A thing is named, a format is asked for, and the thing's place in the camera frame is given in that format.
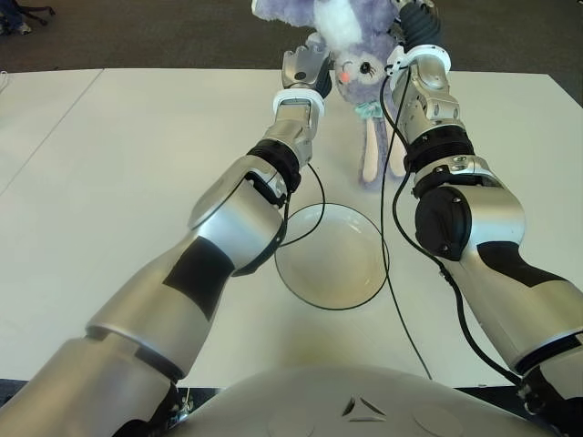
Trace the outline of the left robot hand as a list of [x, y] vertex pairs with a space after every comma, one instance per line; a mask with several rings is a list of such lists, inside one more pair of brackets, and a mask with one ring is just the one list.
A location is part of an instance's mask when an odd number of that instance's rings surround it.
[[281, 83], [284, 89], [306, 88], [326, 98], [332, 90], [330, 51], [320, 46], [297, 46], [283, 54]]

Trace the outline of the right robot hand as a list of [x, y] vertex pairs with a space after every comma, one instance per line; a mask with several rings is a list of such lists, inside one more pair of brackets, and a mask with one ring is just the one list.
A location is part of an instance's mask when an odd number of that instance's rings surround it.
[[440, 46], [442, 22], [435, 1], [392, 1], [403, 35], [405, 53], [417, 46]]

